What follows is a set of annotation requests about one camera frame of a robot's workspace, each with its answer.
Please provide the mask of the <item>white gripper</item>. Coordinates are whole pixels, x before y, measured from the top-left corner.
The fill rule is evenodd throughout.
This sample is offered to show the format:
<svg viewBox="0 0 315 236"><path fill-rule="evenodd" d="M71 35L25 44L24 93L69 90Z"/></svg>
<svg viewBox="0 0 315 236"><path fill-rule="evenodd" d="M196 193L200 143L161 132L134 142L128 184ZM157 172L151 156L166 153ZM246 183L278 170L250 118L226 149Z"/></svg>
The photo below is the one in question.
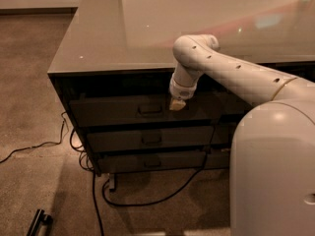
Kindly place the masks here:
<svg viewBox="0 0 315 236"><path fill-rule="evenodd" d="M188 100L193 97L197 85L192 87L181 86L174 78L170 79L169 92L173 97L170 100L169 109L171 111L180 111L186 106L184 100Z"/></svg>

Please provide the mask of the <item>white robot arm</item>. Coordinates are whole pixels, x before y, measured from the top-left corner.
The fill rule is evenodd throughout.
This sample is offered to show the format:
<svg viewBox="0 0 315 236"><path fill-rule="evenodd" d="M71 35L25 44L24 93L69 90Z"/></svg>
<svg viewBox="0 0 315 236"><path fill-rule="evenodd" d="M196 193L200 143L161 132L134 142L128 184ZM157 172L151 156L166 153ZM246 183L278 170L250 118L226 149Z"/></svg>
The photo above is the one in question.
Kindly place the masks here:
<svg viewBox="0 0 315 236"><path fill-rule="evenodd" d="M179 111L194 96L201 76L207 75L252 106L284 99L314 100L314 83L219 53L210 34L183 35L173 44L177 61L169 83L169 108Z"/></svg>

